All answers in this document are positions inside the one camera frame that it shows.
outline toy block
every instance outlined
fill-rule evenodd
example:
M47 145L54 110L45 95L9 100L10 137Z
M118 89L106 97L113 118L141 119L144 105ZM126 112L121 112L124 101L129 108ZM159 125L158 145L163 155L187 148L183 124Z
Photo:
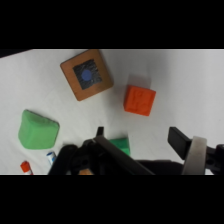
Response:
M59 124L25 110L19 140L26 149L50 149L55 145Z
M128 156L131 155L128 138L113 139L113 140L110 140L110 142L113 145L115 145L117 148L119 148L122 152L127 154Z
M113 86L99 50L88 50L61 64L62 71L78 101Z
M137 86L129 86L124 109L126 112L149 116L156 92L150 89L144 89Z

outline green block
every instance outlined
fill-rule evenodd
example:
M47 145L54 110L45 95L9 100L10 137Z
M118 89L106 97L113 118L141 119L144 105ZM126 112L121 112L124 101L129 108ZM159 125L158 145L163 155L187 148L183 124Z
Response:
M115 145L117 148L119 148L122 152L127 154L128 156L131 155L128 138L113 139L113 140L110 140L110 142L113 145Z
M26 149L50 149L55 145L59 124L25 110L19 140Z

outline red block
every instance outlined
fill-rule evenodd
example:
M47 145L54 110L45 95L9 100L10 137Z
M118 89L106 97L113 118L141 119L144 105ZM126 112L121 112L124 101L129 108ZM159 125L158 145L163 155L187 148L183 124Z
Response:
M155 96L156 92L153 90L129 86L124 109L130 113L149 116Z

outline brown square block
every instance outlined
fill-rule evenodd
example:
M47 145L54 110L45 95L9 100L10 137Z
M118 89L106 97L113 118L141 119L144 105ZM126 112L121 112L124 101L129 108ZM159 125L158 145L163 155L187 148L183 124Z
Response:
M78 101L113 86L99 50L88 50L61 64L62 71Z

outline blue circle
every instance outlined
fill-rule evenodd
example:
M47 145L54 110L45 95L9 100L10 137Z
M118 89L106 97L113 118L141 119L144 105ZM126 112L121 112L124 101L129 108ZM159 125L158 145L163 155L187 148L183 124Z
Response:
M90 81L92 79L92 72L90 70L84 70L82 73L82 79L84 81Z

